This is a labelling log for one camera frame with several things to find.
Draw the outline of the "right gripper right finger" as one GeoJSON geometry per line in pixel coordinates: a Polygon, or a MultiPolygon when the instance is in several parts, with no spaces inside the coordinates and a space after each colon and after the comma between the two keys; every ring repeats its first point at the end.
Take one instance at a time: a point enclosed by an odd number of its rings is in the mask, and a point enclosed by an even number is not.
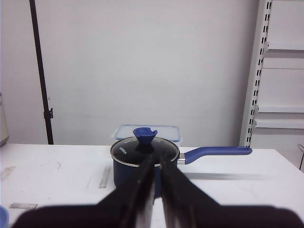
{"type": "Polygon", "coordinates": [[[163,154],[161,198],[169,228],[302,228],[295,212],[273,206],[221,206],[163,154]]]}

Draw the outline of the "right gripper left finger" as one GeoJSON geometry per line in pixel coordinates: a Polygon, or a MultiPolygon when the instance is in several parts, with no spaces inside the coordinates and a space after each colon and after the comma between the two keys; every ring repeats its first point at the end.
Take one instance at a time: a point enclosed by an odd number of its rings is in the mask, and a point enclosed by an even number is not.
{"type": "Polygon", "coordinates": [[[50,206],[23,213],[16,228],[149,228],[155,194],[154,157],[148,156],[97,204],[50,206]]]}

